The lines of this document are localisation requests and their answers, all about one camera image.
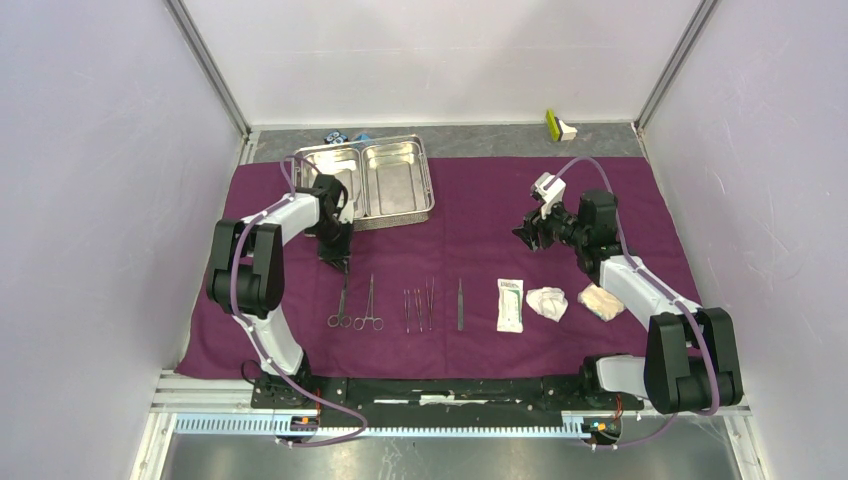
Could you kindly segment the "steel surgical scissors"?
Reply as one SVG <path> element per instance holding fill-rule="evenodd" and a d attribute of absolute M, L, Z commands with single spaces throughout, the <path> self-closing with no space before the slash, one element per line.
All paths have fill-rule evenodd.
<path fill-rule="evenodd" d="M 346 314 L 348 285 L 349 276 L 345 275 L 343 287 L 340 292 L 337 312 L 330 315 L 326 320 L 327 326 L 330 328 L 349 328 L 353 324 L 353 319 Z"/>

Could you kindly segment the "purple cloth wrap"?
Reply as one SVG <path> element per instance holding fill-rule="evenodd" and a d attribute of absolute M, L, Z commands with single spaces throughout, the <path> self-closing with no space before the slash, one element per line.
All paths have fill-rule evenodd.
<path fill-rule="evenodd" d="M 330 328 L 344 274 L 322 263 L 312 238 L 284 249 L 283 310 L 315 374 L 361 378 L 510 378 L 573 374 L 595 354 L 642 355 L 647 333 L 629 313 L 604 322 L 577 296 L 589 283 L 572 249 L 531 251 L 513 233 L 531 211 L 531 187 L 545 172 L 564 171 L 565 202 L 610 184 L 619 200 L 626 242 L 646 266 L 681 295 L 699 297 L 671 215 L 646 161 L 602 158 L 569 166 L 563 158 L 439 158 L 430 163 L 435 206 L 421 224 L 357 232 L 346 314 L 364 314 L 370 275 L 381 331 Z M 427 326 L 425 281 L 435 278 L 433 330 Z M 464 330 L 457 331 L 458 279 Z M 497 331 L 499 279 L 523 281 L 520 334 Z M 560 288 L 569 302 L 559 322 L 537 315 L 526 294 Z M 421 291 L 423 332 L 413 290 Z M 403 290 L 410 290 L 410 334 Z"/>

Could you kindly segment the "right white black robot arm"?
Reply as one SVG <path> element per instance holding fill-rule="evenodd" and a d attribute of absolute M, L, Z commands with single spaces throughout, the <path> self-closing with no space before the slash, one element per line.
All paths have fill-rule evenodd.
<path fill-rule="evenodd" d="M 536 187 L 538 207 L 514 234 L 531 250 L 572 248 L 592 284 L 623 304 L 647 332 L 643 355 L 589 356 L 577 382 L 580 400 L 602 408 L 617 393 L 647 400 L 662 414 L 714 414 L 744 396 L 733 320 L 720 308 L 693 302 L 632 254 L 620 229 L 617 197 L 585 191 L 569 211 L 559 189 Z"/>

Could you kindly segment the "steel forceps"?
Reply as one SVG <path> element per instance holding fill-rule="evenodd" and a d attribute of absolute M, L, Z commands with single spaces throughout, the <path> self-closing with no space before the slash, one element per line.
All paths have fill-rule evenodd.
<path fill-rule="evenodd" d="M 420 332 L 423 332 L 423 302 L 421 297 L 421 291 L 418 288 L 413 290 L 413 300 L 418 328 Z"/>
<path fill-rule="evenodd" d="M 375 280 L 373 274 L 369 278 L 365 312 L 362 316 L 353 320 L 353 328 L 357 331 L 364 330 L 367 326 L 370 326 L 373 331 L 381 331 L 384 328 L 384 320 L 375 314 Z"/>

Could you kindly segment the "metal instrument tray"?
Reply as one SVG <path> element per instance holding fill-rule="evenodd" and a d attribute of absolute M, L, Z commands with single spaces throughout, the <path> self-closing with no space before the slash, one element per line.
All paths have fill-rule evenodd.
<path fill-rule="evenodd" d="M 344 184 L 356 231 L 423 223 L 435 206 L 425 147 L 414 134 L 312 146 L 294 154 L 309 163 L 299 168 L 299 186 L 313 183 L 313 166 Z"/>

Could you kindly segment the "beige gauze roll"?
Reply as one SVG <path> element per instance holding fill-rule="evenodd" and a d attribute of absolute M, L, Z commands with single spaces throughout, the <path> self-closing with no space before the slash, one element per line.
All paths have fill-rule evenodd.
<path fill-rule="evenodd" d="M 604 322 L 609 322 L 626 310 L 625 305 L 607 290 L 590 284 L 577 296 L 578 302 Z"/>

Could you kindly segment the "white gauze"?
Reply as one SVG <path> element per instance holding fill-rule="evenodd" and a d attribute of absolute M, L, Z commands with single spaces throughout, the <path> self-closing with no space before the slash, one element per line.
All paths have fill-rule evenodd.
<path fill-rule="evenodd" d="M 539 316 L 559 322 L 568 309 L 569 302 L 560 288 L 542 287 L 526 294 L 528 306 Z"/>

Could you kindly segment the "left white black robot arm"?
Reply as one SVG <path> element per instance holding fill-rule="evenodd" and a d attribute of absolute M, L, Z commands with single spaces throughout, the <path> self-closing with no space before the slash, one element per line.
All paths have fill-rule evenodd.
<path fill-rule="evenodd" d="M 318 241 L 319 260 L 347 274 L 354 233 L 351 195 L 329 174 L 297 187 L 265 209 L 214 226 L 207 264 L 207 297 L 244 330 L 260 368 L 279 377 L 275 392 L 290 407 L 314 400 L 313 379 L 300 372 L 303 348 L 282 309 L 284 247 L 305 233 Z"/>

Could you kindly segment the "steel scalpel handle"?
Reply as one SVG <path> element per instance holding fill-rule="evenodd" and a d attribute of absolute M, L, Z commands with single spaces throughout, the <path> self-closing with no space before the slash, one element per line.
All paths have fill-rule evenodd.
<path fill-rule="evenodd" d="M 457 331 L 464 330 L 464 291 L 462 279 L 458 279 L 457 289 Z"/>
<path fill-rule="evenodd" d="M 433 310 L 434 310 L 434 295 L 435 295 L 435 278 L 431 277 L 425 281 L 425 295 L 427 304 L 427 326 L 428 330 L 433 330 Z"/>

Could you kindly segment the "white sterile packet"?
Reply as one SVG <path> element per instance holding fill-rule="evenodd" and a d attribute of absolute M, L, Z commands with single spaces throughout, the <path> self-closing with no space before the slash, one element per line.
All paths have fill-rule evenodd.
<path fill-rule="evenodd" d="M 497 331 L 520 334 L 524 331 L 522 320 L 523 281 L 499 279 Z"/>

